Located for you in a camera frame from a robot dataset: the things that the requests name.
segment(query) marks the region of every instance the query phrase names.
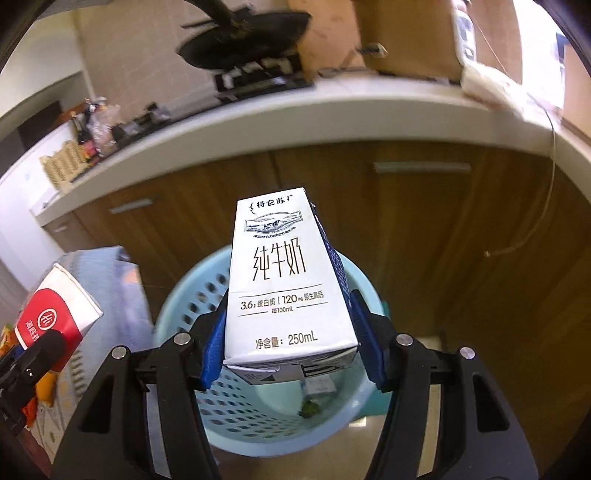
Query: pan handle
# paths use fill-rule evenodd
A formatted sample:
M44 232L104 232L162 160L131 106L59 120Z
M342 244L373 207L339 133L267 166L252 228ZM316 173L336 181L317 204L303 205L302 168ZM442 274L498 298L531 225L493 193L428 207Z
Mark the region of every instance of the pan handle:
M220 27L230 27L234 20L232 11L222 0L187 0L212 18Z

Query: plastic bag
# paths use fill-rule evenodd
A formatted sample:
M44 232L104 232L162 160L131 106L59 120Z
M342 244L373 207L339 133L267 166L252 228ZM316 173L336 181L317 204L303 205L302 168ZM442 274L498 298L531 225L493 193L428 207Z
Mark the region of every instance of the plastic bag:
M117 149L111 128L121 123L119 105L105 105L98 108L88 121L87 127L95 139L96 148L107 157Z

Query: kitchen counter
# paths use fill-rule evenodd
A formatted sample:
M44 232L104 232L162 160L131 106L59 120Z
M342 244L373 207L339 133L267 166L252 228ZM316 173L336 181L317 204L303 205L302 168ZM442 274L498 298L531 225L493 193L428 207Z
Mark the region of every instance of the kitchen counter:
M47 207L44 226L126 186L233 155L357 140L433 140L504 147L549 156L544 113L523 121L462 96L457 86L368 74L318 80L302 89L244 100L198 114L109 157ZM591 201L591 148L557 127L556 162Z

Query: frying pan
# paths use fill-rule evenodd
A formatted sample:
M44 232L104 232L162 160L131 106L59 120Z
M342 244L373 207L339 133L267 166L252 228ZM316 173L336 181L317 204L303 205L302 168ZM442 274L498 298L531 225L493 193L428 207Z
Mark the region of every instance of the frying pan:
M187 0L217 26L187 40L178 54L193 67L228 72L252 61L279 57L304 34L308 12L254 15L232 12L221 0Z

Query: cardboard box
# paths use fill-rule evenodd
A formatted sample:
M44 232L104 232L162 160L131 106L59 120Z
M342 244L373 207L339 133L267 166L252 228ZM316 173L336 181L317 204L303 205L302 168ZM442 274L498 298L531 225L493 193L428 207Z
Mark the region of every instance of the cardboard box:
M251 384L351 365L357 338L343 265L303 188L240 200L225 365Z

